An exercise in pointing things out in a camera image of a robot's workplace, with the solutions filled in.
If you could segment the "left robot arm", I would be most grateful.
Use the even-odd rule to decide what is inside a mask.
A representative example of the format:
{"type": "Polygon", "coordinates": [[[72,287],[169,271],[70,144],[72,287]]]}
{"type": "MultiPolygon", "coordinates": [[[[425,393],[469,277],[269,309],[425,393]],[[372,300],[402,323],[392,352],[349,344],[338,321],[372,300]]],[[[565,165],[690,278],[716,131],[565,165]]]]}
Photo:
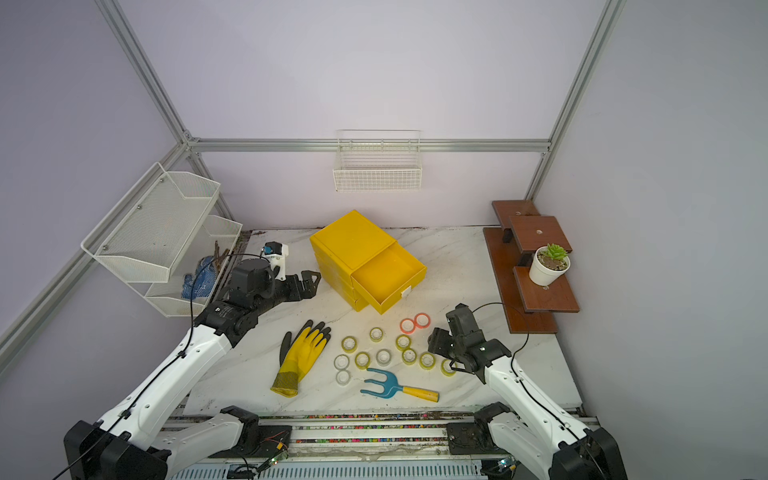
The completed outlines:
{"type": "Polygon", "coordinates": [[[220,300],[193,314],[178,347],[133,392],[93,423],[77,422],[63,443],[74,479],[169,479],[211,455],[245,458],[276,451],[291,431],[263,430],[260,418],[236,406],[182,431],[161,430],[200,378],[264,315],[282,303],[313,298],[317,271],[287,275],[280,255],[246,254],[220,300]]]}

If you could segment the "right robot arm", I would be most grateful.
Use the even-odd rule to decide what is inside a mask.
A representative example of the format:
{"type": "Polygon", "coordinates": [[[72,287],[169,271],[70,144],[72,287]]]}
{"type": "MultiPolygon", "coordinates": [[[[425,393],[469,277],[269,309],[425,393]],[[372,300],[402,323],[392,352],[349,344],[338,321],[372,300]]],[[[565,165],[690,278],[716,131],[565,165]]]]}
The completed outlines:
{"type": "Polygon", "coordinates": [[[552,400],[501,341],[487,339],[473,310],[458,304],[436,327],[428,351],[461,365],[504,405],[485,420],[493,444],[539,479],[626,479],[618,442],[604,428],[589,428],[552,400]]]}

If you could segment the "yellow top drawer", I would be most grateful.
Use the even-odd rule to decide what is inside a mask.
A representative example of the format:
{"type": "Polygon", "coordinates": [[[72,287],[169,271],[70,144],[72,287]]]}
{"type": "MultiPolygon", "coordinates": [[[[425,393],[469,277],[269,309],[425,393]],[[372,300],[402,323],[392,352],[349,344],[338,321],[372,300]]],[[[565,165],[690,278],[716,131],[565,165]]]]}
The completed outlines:
{"type": "Polygon", "coordinates": [[[424,280],[427,267],[395,242],[352,275],[355,290],[379,314],[407,297],[424,280]]]}

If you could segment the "red tape roll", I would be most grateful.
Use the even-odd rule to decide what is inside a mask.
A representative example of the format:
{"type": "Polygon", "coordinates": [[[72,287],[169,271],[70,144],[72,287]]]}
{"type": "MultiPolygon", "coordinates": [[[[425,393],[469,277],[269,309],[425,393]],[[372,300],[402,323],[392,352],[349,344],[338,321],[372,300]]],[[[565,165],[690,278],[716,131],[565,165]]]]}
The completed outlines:
{"type": "Polygon", "coordinates": [[[415,322],[410,318],[404,318],[400,322],[400,330],[403,334],[410,335],[416,330],[415,322]]]}
{"type": "Polygon", "coordinates": [[[419,329],[426,329],[431,325],[431,317],[424,312],[416,314],[413,320],[416,327],[419,329]]]}

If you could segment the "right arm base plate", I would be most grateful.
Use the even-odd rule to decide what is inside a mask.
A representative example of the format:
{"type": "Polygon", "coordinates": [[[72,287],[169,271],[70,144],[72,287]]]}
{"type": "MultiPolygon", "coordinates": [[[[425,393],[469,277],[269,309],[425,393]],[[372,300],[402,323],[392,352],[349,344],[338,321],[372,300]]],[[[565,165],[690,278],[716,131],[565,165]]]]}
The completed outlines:
{"type": "Polygon", "coordinates": [[[502,455],[521,451],[521,439],[501,424],[458,422],[446,425],[451,455],[502,455]]]}

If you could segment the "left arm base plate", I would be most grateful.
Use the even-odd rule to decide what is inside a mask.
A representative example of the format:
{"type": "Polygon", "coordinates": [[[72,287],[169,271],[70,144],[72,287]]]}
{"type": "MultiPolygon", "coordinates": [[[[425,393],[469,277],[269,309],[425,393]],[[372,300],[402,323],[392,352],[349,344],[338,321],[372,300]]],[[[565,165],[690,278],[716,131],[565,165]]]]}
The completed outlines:
{"type": "Polygon", "coordinates": [[[237,443],[230,449],[211,455],[211,458],[271,458],[278,453],[278,444],[290,442],[289,425],[246,426],[237,443]]]}

